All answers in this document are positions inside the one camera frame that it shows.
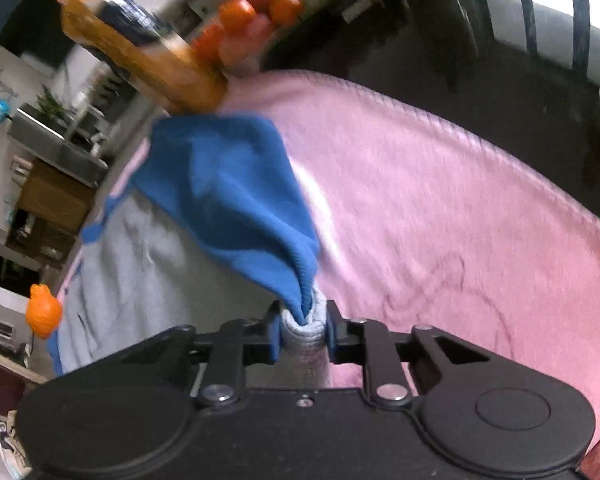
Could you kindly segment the pink apple lower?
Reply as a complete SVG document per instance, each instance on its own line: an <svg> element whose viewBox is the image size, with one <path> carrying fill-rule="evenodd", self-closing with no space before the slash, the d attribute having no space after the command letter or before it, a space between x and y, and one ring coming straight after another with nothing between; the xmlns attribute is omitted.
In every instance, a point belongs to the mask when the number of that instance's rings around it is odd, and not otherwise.
<svg viewBox="0 0 600 480"><path fill-rule="evenodd" d="M229 68L257 55L271 40L275 29L266 14L258 14L242 32L222 39L219 46L221 64Z"/></svg>

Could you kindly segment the small orange toy figure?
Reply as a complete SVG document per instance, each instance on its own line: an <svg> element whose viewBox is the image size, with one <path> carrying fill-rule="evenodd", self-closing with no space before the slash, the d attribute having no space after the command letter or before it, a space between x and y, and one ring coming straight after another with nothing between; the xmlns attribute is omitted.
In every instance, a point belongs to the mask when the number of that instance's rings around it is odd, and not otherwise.
<svg viewBox="0 0 600 480"><path fill-rule="evenodd" d="M60 324L62 305L46 285L33 284L24 317L35 336L47 339Z"/></svg>

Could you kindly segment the orange tangerine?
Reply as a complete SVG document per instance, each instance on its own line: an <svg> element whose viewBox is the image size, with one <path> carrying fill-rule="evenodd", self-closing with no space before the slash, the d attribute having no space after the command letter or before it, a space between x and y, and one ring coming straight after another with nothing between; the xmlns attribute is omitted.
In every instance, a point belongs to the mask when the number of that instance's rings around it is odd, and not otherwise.
<svg viewBox="0 0 600 480"><path fill-rule="evenodd" d="M257 17L257 11L248 0L226 0L218 11L218 18L227 35L242 34Z"/></svg>
<svg viewBox="0 0 600 480"><path fill-rule="evenodd" d="M268 16L276 26L289 27L298 22L303 10L301 0L271 0Z"/></svg>

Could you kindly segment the orange juice bottle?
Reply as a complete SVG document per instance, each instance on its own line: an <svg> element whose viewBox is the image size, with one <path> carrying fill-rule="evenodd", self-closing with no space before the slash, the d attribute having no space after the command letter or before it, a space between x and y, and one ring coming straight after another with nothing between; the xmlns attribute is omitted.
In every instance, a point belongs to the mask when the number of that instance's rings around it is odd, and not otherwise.
<svg viewBox="0 0 600 480"><path fill-rule="evenodd" d="M160 104L211 113L227 81L169 24L134 0L56 0L65 35Z"/></svg>

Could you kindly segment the grey and blue sweater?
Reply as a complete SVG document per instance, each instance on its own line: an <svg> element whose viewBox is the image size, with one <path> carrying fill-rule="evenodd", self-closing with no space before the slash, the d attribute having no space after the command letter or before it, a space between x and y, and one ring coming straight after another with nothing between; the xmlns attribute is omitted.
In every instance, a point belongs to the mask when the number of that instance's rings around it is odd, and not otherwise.
<svg viewBox="0 0 600 480"><path fill-rule="evenodd" d="M82 231L48 348L58 374L178 325L280 317L258 386L328 382L320 243L283 140L251 114L157 122L145 160Z"/></svg>

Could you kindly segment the brown wooden cabinet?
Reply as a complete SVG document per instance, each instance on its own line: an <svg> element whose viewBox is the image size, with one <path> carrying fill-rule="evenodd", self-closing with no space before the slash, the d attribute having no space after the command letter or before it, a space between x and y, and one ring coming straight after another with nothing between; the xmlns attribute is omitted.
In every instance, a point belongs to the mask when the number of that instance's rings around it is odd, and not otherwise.
<svg viewBox="0 0 600 480"><path fill-rule="evenodd" d="M6 247L59 269L92 210L94 188L35 159L21 188Z"/></svg>

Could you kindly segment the pink towel cloth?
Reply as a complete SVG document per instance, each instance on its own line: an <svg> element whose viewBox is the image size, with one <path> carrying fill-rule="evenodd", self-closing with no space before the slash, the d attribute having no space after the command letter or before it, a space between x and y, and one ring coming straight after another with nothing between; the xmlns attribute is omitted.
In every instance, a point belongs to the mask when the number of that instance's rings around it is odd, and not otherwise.
<svg viewBox="0 0 600 480"><path fill-rule="evenodd" d="M337 78L239 81L216 116L238 114L283 140L325 299L563 380L592 403L600 442L599 218L452 122Z"/></svg>

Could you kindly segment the orange tangerine right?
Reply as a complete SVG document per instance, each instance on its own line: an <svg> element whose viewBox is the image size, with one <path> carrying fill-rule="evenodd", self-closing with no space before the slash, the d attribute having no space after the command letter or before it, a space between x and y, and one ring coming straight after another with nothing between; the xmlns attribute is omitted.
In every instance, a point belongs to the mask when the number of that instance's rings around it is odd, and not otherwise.
<svg viewBox="0 0 600 480"><path fill-rule="evenodd" d="M276 26L289 27L298 22L303 10L301 0L271 0L268 16Z"/></svg>

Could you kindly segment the green potted plant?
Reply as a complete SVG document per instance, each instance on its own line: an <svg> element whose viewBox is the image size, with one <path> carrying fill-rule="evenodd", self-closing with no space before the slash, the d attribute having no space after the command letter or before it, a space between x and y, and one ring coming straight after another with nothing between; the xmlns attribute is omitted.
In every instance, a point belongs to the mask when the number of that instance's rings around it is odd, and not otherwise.
<svg viewBox="0 0 600 480"><path fill-rule="evenodd" d="M44 118L65 126L70 125L71 117L68 110L45 84L42 85L42 92L36 96L36 107Z"/></svg>

